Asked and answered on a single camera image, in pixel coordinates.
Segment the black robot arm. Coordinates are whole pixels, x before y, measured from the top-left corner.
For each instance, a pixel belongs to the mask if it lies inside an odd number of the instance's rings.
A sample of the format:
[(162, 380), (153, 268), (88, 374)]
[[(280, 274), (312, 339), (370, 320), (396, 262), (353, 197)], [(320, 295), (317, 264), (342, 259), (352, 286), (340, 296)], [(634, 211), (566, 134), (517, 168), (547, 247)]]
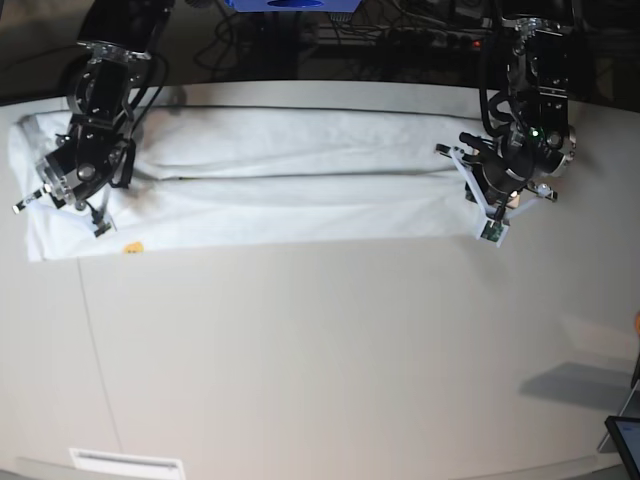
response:
[(125, 188), (135, 158), (135, 109), (146, 93), (130, 93), (170, 18), (173, 1), (95, 1), (77, 43), (91, 52), (67, 100), (71, 119), (57, 148), (37, 166), (56, 208), (84, 202), (109, 185)]
[(494, 1), (491, 14), (479, 61), (486, 135), (459, 139), (472, 150), (461, 162), (479, 188), (467, 187), (467, 200), (499, 209), (574, 159), (568, 97), (575, 19), (570, 1)]

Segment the blue robot base block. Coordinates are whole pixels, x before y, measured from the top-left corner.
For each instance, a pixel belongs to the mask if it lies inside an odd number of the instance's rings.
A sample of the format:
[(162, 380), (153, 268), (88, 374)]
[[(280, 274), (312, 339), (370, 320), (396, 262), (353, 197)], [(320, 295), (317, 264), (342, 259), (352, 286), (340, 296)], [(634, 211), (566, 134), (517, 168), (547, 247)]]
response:
[(360, 0), (228, 0), (226, 5), (237, 12), (297, 12), (317, 11), (353, 13)]

